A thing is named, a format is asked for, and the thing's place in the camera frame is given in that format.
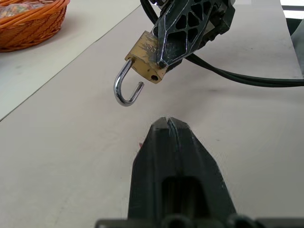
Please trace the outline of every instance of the wire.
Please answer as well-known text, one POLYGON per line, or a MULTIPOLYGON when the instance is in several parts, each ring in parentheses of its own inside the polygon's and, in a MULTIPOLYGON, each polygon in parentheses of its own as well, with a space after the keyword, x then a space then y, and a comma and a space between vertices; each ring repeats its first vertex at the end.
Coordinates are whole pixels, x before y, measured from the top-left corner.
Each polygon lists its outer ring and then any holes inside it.
MULTIPOLYGON (((151 4, 149 3, 148 0, 140 0, 143 10, 149 17, 150 21, 155 24, 156 21, 158 20, 158 17, 153 10, 151 4)), ((299 87, 299 86, 304 86, 304 80, 301 79, 278 79, 278 78, 263 78, 263 77, 252 77, 252 76, 247 76, 247 75, 240 75, 236 73, 232 73, 226 70, 222 70, 219 68, 216 68, 209 63, 205 62, 201 58, 199 58, 195 54, 191 54, 186 59, 202 68, 205 68, 207 70, 213 71, 214 73, 246 85, 251 85, 251 86, 259 86, 259 87, 277 87, 277 88, 283 88, 283 87, 299 87)))

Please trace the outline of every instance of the wicker basket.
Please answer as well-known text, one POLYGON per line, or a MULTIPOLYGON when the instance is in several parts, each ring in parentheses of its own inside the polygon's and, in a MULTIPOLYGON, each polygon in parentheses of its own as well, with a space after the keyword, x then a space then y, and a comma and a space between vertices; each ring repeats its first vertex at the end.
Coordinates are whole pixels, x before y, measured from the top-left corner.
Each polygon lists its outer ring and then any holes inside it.
POLYGON ((51 38, 61 27, 70 0, 0 0, 13 3, 44 4, 15 16, 0 19, 0 52, 28 48, 51 38))

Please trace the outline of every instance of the white tabletop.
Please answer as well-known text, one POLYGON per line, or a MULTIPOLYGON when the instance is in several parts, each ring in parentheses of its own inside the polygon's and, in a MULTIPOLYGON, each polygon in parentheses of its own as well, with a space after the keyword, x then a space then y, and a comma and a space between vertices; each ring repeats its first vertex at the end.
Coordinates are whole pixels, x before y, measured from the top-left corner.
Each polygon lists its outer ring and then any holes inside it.
MULTIPOLYGON (((231 30, 197 54, 236 73, 300 78, 279 1, 236 10, 231 30)), ((241 85, 184 61, 159 84, 145 81, 136 103, 122 107, 114 78, 151 28, 137 9, 0 122, 3 227, 84 228, 126 217, 138 144, 162 116, 190 125, 238 212, 304 214, 304 90, 241 85)), ((129 72, 125 96, 139 80, 129 72)))

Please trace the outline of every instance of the brass padlock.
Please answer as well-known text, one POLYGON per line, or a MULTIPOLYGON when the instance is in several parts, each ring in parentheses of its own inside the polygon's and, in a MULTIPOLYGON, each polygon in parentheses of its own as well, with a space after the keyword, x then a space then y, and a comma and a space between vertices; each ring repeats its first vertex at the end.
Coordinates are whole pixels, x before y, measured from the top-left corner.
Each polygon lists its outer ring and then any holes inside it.
POLYGON ((160 68, 157 64, 157 44, 157 37, 145 31, 125 58, 132 60, 132 68, 138 74, 155 84, 167 71, 167 68, 160 68))

